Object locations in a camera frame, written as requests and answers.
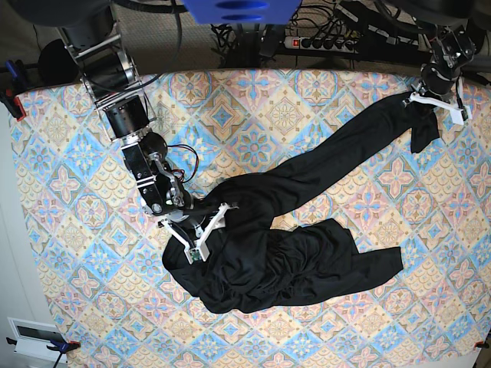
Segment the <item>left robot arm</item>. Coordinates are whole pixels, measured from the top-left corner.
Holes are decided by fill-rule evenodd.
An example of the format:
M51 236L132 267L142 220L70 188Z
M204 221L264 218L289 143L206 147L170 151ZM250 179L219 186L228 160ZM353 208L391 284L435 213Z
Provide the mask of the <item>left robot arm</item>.
M417 91L450 98L461 69L480 52L490 31L489 1L376 1L375 7L401 30L424 36L432 56L421 69Z

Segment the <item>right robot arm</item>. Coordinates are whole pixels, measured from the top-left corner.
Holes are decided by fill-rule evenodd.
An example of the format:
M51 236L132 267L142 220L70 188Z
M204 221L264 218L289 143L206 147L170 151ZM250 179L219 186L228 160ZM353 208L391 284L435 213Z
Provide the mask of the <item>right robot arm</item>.
M189 194L183 174L167 162L165 139L152 131L145 83L122 42L110 1L12 1L32 24L56 28L77 66L97 112L121 142L124 162L137 181L143 209L170 231L206 237L226 224L227 204L206 204Z

